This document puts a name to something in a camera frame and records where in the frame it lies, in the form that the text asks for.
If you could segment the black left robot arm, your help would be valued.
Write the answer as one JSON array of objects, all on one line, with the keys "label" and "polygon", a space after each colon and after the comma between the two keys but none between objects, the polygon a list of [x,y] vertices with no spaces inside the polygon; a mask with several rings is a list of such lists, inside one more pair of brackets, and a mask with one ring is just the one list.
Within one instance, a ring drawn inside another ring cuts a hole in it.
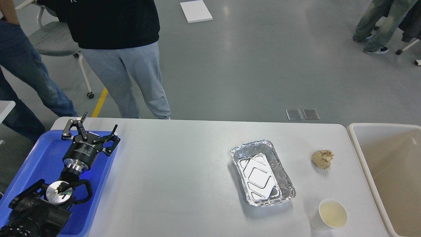
[{"label": "black left robot arm", "polygon": [[2,237],[82,237],[89,231],[120,142],[71,118],[44,133],[1,199]]}]

